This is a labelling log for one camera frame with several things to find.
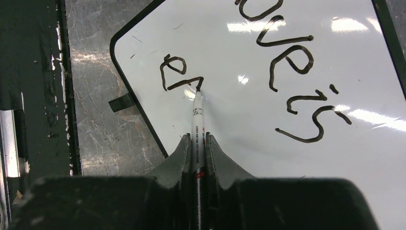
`silver metal bar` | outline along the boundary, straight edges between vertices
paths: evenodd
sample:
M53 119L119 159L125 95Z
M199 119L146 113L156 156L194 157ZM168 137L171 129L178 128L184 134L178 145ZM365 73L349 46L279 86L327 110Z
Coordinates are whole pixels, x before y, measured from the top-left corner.
M6 176L20 177L20 164L18 160L13 110L0 111L0 129L3 142Z

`black plastic tab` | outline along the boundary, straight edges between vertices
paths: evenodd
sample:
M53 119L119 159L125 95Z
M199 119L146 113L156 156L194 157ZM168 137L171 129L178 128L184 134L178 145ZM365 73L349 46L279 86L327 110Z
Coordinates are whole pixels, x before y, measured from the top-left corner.
M109 104L113 112L117 112L135 105L130 93L109 101Z

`black ink stroke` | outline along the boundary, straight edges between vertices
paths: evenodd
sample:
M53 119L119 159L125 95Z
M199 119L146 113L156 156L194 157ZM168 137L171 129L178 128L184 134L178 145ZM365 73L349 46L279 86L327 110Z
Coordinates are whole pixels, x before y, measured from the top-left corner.
M286 101L286 110L291 114L297 114L297 111L292 110L292 102L298 100L312 100L312 101L327 101L327 97L323 94L323 92L316 90L318 96L294 96Z
M250 22L255 22L255 21L258 21L258 20L261 20L261 19L263 19L263 18L265 18L266 16L268 16L268 15L270 15L271 13L273 13L275 10L277 10L277 9L279 9L281 6L282 6L282 4L283 4L283 0L278 0L278 2L274 5L274 6L272 6L271 8L269 8L269 9L267 9L265 12L263 12L262 14L260 14L260 15L258 15L258 16L254 16L254 17L250 17L250 16L247 16L245 13L244 13L244 5L245 5L245 3L247 2L247 0L236 0L235 2L234 2L234 4L235 5L238 5L239 4L239 11L240 11L240 14L241 14L241 16L243 16L245 19L247 19L248 21L250 21Z
M257 44L262 47L271 47L271 46L280 46L284 44L289 44L289 43L296 43L296 42L305 42L305 41L313 41L314 37L312 35L309 35L307 37L295 37L295 38L289 38L289 39L284 39L284 40L279 40L276 42L262 42L262 39L264 38L265 34L269 31L269 29L272 27L272 25L277 22L277 21L283 21L283 16L281 15L276 15L273 16L268 23L264 26L262 29L261 33L258 35L257 38Z
M197 83L197 86L196 86L196 91L200 91L200 88L201 88L201 86L203 84L203 80L204 80L203 77L192 78L192 79L189 79L189 80L181 80L181 81L169 86L168 90L173 90L173 89L175 89L175 88L177 88L179 86L186 85L186 84L190 85L191 82L199 81Z
M340 92L336 89L336 87L333 84L330 84L330 89L333 91L335 94L339 94Z
M182 62L182 65L183 65L182 70L179 70L179 69L177 69L177 68L170 65L171 62L176 61L176 60L179 60L179 61ZM161 71L162 87L164 88L165 91L168 91L166 89L166 86L165 86L166 85L165 73L164 73L164 67L165 66L168 66L169 69L171 69L171 70L173 70L173 71L175 71L177 73L180 73L181 75L184 75L186 73L186 61L185 61L185 59L183 59L181 57L170 57L170 54L168 54L168 55L166 55L164 57L164 62L160 65L159 69Z
M302 50L307 55L307 58L309 59L307 65L303 69L299 69L293 63L293 61L288 57L288 55L290 53L292 53L293 51L296 51L296 50ZM309 72L309 70L313 67L313 63L314 63L312 54L304 46L294 45L294 46L290 47L289 49L285 50L285 52L281 53L279 56L277 56L274 60L271 61L271 66L269 67L269 74L270 74L269 88L275 92L278 91L273 86L273 81L275 80L275 73L274 73L275 65L276 65L276 63L281 61L283 58L285 58L288 61L289 65L294 69L294 71L296 71L297 73L300 73L300 74L307 74Z
M321 126L321 124L319 123L319 121L317 120L317 116L318 116L320 113L322 113L322 112L324 112L324 111L328 111L328 110L332 110L333 112L335 112L335 114L337 114L339 117L341 117L342 119L344 119L344 121L347 122L347 124L349 124L349 125L352 124L352 122L348 119L348 117L346 117L346 116L345 116L344 114L342 114L340 111L334 110L334 106L332 106L332 105L327 105L327 106L323 106L323 107L318 108L318 109L313 113L312 120L313 120L313 123L314 123L314 124L317 126L317 128L318 128L318 135L317 135L315 138L303 139L303 138L294 136L294 135L292 135L292 134L290 134L290 133L288 133L288 132L286 132L286 131L280 130L279 128L276 128L275 131L278 132L278 133L282 133L282 134L284 134L284 135L286 135L286 136L288 136L288 137L290 137L290 138L293 138L293 139L295 139L295 140L297 140L297 141L301 141L301 142L303 142L303 143L313 143L313 142L319 141L319 140L321 140L321 138L323 138L324 129L323 129L323 127Z

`black border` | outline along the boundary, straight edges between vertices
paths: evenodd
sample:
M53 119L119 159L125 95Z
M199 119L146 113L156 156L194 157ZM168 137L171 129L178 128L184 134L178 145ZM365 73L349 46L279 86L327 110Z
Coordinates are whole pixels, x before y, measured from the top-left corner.
M162 154L165 158L168 157L168 153L166 152L165 148L163 147L157 133L155 132L154 128L152 127L147 115L144 112L141 104L139 103L133 89L131 88L130 84L128 83L123 71L121 70L118 62L115 58L114 47L118 39L120 39L125 33L127 33L131 28L137 25L141 20L143 20L149 13L151 13L155 8L157 8L161 3L165 0L154 0L152 1L145 9L143 9L135 18L133 18L129 23L127 23L121 30L119 30L112 38L110 42L110 56L112 58L113 64L116 67L121 79L124 82L124 85L127 87L128 91L132 99L134 100L135 105L137 106L138 110L141 113L141 116L145 120L149 130L152 133L155 141L158 143L159 148L162 151ZM389 53L391 55L391 59L399 78L400 85L402 87L403 95L406 98L406 61L405 57L402 53L402 48L400 46L398 37L396 35L396 30L393 25L391 15L386 5L385 0L371 0L373 7L375 9L376 16L378 18L379 24L381 26L383 36L385 38L386 46L388 47Z

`scratch on whiteboard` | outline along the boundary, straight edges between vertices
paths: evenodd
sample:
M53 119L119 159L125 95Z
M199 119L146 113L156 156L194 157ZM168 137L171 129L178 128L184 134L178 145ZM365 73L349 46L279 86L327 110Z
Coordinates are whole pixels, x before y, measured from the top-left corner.
M135 39L137 39L140 43L143 43L141 40L139 40L138 38L136 38L135 36L131 36L131 37L133 37L133 38L135 38Z
M179 27L181 27L183 25L183 23L182 24L180 24L178 27L176 27L176 28L173 28L173 30L176 30L176 29L178 29Z

